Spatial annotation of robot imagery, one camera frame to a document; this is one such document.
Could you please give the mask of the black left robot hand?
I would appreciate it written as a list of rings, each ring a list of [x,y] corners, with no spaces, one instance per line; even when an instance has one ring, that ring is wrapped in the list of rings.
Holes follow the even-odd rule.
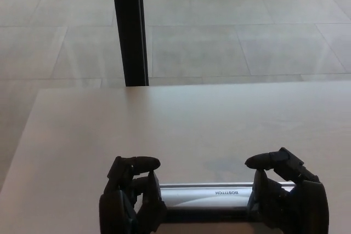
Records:
[[[155,157],[115,158],[99,200],[101,233],[152,233],[164,221],[167,207],[154,172]]]

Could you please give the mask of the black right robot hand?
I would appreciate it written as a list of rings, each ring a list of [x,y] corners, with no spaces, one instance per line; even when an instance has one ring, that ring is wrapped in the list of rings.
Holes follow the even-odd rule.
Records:
[[[282,233],[328,233],[329,205],[319,177],[286,148],[248,158],[254,169],[250,219]]]

